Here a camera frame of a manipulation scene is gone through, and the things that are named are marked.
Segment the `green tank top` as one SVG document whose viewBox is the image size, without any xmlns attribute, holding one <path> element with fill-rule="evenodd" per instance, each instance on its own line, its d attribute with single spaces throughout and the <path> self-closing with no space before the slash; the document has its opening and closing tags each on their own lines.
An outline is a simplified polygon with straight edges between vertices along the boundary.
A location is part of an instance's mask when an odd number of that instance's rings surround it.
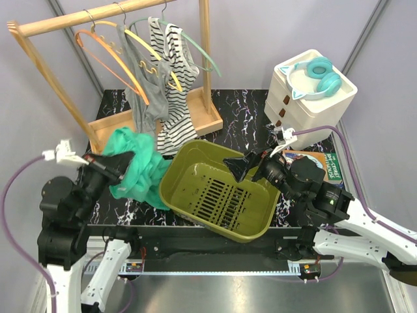
<svg viewBox="0 0 417 313">
<path fill-rule="evenodd" d="M 136 133 L 128 127 L 116 129 L 102 153 L 116 155 L 127 151 L 135 153 L 134 160 L 124 179 L 118 185 L 110 186 L 111 195 L 115 199 L 130 198 L 168 211 L 169 207 L 160 197 L 159 187 L 171 161 L 164 159 L 155 149 L 152 136 Z"/>
</svg>

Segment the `grey tank top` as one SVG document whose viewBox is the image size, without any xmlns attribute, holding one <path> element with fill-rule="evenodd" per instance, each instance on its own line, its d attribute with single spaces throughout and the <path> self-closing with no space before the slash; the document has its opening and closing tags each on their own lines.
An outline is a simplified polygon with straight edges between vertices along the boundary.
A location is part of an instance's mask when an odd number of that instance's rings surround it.
<svg viewBox="0 0 417 313">
<path fill-rule="evenodd" d="M 117 34 L 123 48 L 128 69 L 142 87 L 149 104 L 143 97 L 130 88 L 124 90 L 126 100 L 132 109 L 132 117 L 138 133 L 156 135 L 156 122 L 169 117 L 166 97 L 167 82 L 171 76 L 171 67 L 165 60 L 151 62 L 134 44 L 135 40 L 117 27 Z"/>
</svg>

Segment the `black white striped tank top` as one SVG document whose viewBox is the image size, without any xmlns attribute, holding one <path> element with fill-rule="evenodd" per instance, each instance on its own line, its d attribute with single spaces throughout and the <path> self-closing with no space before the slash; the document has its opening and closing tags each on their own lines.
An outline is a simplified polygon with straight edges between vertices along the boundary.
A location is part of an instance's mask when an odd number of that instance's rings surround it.
<svg viewBox="0 0 417 313">
<path fill-rule="evenodd" d="M 162 130 L 157 137 L 157 149 L 162 155 L 175 155 L 188 141 L 197 138 L 186 98 L 199 75 L 194 65 L 182 29 L 172 23 L 163 27 L 158 18 L 148 18 L 152 48 L 169 62 L 182 91 L 167 87 L 165 95 L 168 101 L 167 120 L 162 122 Z"/>
</svg>

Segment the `orange hanger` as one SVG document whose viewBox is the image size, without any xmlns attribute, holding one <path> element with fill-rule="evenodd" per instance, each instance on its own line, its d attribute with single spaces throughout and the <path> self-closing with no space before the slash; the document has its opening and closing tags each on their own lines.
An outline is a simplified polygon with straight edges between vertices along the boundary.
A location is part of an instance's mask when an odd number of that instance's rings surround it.
<svg viewBox="0 0 417 313">
<path fill-rule="evenodd" d="M 86 40 L 90 39 L 93 41 L 106 56 L 108 56 L 111 61 L 108 63 L 106 60 L 103 60 L 99 55 L 92 51 L 86 43 Z M 87 53 L 92 59 L 94 59 L 98 64 L 100 64 L 104 69 L 106 69 L 112 76 L 117 78 L 125 87 L 133 91 L 134 94 L 140 97 L 141 100 L 145 102 L 145 105 L 150 104 L 150 100 L 140 84 L 139 80 L 136 78 L 135 74 L 130 70 L 129 66 L 122 60 L 119 53 L 117 53 L 114 48 L 108 44 L 100 35 L 93 32 L 92 30 L 80 29 L 75 32 L 74 35 L 75 43 L 81 48 L 84 52 Z"/>
</svg>

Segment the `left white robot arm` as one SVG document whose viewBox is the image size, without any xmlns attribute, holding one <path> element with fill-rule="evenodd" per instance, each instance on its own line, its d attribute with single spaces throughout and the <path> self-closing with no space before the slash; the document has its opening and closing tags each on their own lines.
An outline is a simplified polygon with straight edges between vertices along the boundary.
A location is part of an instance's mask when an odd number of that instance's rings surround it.
<svg viewBox="0 0 417 313">
<path fill-rule="evenodd" d="M 104 312 L 119 270 L 141 249 L 136 230 L 115 226 L 98 269 L 85 289 L 81 288 L 83 264 L 90 237 L 89 217 L 103 191 L 118 185 L 134 158 L 131 151 L 104 156 L 55 152 L 59 164 L 79 169 L 78 182 L 59 176 L 42 188 L 42 230 L 37 239 L 38 261 L 51 278 L 48 312 Z"/>
</svg>

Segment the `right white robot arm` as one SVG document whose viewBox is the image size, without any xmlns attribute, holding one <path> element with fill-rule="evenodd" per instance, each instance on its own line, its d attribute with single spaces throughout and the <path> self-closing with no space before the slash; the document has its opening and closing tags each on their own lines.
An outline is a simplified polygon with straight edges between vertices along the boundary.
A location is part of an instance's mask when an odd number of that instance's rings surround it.
<svg viewBox="0 0 417 313">
<path fill-rule="evenodd" d="M 295 244 L 302 258 L 321 254 L 357 259 L 387 271 L 404 284 L 416 285 L 416 232 L 375 213 L 346 190 L 324 181 L 325 171 L 308 157 L 288 164 L 281 153 L 251 152 L 225 158 L 223 163 L 237 182 L 255 168 L 252 181 L 266 179 L 294 201 L 302 216 L 356 234 L 346 237 L 318 226 L 303 226 Z"/>
</svg>

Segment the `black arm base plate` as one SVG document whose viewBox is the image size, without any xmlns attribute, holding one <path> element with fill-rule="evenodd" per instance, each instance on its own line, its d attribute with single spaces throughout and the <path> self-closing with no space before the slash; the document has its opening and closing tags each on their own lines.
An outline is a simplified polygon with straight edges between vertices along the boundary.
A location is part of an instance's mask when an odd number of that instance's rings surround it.
<svg viewBox="0 0 417 313">
<path fill-rule="evenodd" d="M 214 275 L 288 273 L 288 241 L 301 228 L 269 228 L 260 238 L 238 243 L 197 226 L 136 226 L 145 247 L 146 275 Z"/>
</svg>

